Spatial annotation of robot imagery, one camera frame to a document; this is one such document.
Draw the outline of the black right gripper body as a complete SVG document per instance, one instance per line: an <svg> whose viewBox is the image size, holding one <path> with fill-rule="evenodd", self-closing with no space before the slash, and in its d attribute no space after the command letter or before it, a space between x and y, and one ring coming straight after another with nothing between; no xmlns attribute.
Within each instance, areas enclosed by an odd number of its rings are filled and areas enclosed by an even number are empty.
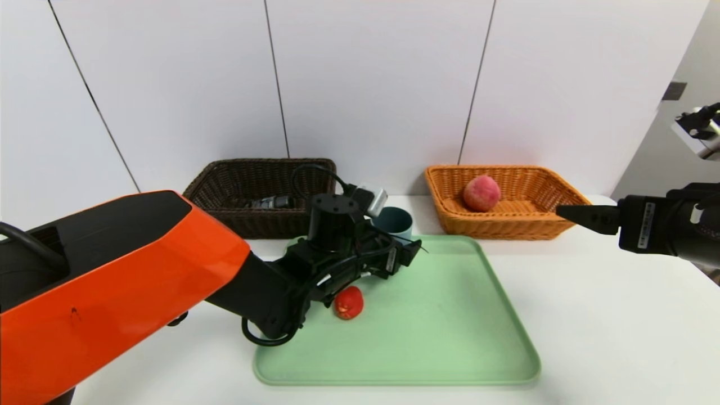
<svg viewBox="0 0 720 405"><path fill-rule="evenodd" d="M619 201L619 247L718 268L718 183L689 183L663 197Z"/></svg>

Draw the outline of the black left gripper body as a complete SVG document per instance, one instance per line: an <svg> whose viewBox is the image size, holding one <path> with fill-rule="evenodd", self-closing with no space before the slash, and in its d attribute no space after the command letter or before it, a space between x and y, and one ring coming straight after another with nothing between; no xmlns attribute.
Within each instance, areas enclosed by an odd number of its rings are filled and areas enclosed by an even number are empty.
<svg viewBox="0 0 720 405"><path fill-rule="evenodd" d="M357 279L378 277L387 280L398 272L398 242L366 242L358 252Z"/></svg>

